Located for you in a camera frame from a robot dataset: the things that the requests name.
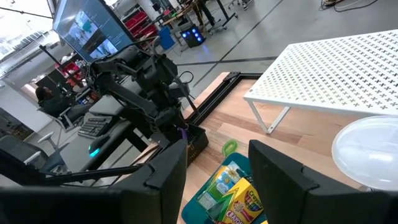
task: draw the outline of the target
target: window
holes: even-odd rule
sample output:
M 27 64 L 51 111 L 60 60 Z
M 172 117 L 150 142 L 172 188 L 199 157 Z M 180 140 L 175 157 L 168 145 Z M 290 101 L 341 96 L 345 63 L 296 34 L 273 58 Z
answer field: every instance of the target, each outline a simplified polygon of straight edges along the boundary
M 47 0 L 0 0 L 0 7 L 51 17 Z M 0 9 L 0 60 L 51 28 L 52 19 Z

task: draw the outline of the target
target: black chair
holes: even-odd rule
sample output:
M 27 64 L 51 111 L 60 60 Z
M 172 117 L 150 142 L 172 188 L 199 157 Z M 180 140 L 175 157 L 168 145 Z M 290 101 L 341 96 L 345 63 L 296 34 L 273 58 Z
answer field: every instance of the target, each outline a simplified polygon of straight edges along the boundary
M 64 144 L 58 148 L 53 154 L 48 156 L 41 148 L 24 142 L 14 136 L 4 136 L 0 139 L 0 150 L 12 155 L 16 159 L 31 164 L 43 173 L 48 173 L 54 168 L 61 166 L 63 170 L 67 170 L 60 152 L 68 144 Z

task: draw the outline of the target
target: concrete floor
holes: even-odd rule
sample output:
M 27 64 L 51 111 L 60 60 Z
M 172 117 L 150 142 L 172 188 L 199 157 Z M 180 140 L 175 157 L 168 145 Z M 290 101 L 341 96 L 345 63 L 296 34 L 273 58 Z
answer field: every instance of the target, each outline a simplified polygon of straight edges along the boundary
M 216 1 L 207 3 L 216 19 L 222 18 Z M 319 11 L 320 0 L 254 0 L 247 11 L 233 6 L 228 13 L 236 11 L 227 30 L 208 36 L 199 47 L 180 52 L 176 44 L 166 53 L 176 64 L 180 73 L 189 70 L 194 74 L 190 84 L 191 94 L 198 96 L 221 72 L 263 72 L 287 45 L 310 40 L 329 39 L 346 35 L 364 34 L 396 28 L 398 1 L 380 0 L 372 6 L 338 13 L 333 9 Z M 40 136 L 55 131 L 54 140 L 59 134 L 55 123 L 33 136 L 29 142 L 37 144 Z M 61 133 L 60 143 L 71 141 L 77 130 Z M 49 144 L 41 144 L 47 153 L 53 150 Z M 102 169 L 128 165 L 138 155 L 138 151 L 128 142 L 122 144 L 103 164 Z M 108 184 L 113 178 L 103 179 L 95 185 Z M 5 185 L 0 178 L 0 185 Z

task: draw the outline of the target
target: crayola box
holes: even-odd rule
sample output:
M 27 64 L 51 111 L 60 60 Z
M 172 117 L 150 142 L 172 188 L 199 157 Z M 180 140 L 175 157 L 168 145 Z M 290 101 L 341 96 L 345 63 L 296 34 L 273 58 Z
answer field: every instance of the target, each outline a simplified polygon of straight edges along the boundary
M 241 178 L 207 211 L 217 224 L 251 223 L 261 212 L 258 193 L 245 178 Z

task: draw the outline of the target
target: black keyboard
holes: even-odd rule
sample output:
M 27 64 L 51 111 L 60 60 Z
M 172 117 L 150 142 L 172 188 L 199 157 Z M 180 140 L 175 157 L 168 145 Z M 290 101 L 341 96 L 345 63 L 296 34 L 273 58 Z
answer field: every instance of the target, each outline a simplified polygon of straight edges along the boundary
M 88 118 L 80 130 L 78 135 L 86 138 L 96 138 L 107 133 L 118 119 L 112 116 L 96 116 Z

